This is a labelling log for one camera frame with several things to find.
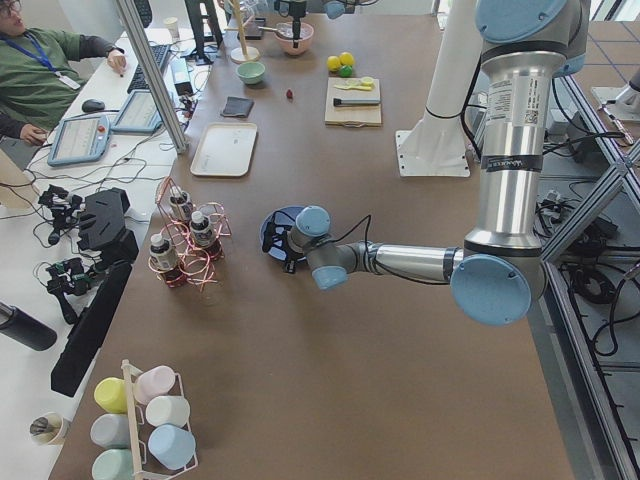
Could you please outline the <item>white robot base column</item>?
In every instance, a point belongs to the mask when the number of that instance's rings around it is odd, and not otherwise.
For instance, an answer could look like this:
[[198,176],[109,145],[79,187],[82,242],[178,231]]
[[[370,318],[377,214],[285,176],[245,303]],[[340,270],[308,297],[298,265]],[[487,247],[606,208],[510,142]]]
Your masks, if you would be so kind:
[[482,49],[475,11],[473,0],[452,3],[424,114],[412,129],[396,132],[403,177],[470,175],[461,119]]

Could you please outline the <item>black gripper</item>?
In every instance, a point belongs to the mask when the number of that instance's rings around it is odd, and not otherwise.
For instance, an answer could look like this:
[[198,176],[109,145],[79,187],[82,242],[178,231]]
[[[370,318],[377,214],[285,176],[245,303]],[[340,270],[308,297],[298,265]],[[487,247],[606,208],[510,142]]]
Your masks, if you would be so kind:
[[280,35],[291,40],[294,46],[298,46],[301,39],[301,20],[306,16],[306,2],[274,0],[273,7],[282,18],[291,18],[291,26],[280,30]]
[[274,211],[263,223],[261,248],[264,253],[279,251],[282,254],[283,271],[295,273],[299,252],[289,244],[289,233],[295,218],[286,211]]

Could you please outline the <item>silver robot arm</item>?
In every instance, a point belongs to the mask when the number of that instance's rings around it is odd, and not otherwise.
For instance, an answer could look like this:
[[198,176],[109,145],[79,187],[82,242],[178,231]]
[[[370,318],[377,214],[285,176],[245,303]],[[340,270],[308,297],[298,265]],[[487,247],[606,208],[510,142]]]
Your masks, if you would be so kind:
[[288,272],[305,260],[323,290],[353,272],[389,274],[449,285],[464,313],[484,324],[524,317],[546,284],[533,223],[551,84],[583,66],[588,13],[586,1],[481,1],[474,9],[489,98],[478,219],[462,247],[342,244],[330,235],[328,212],[307,206],[289,221],[273,212],[263,250],[282,254]]

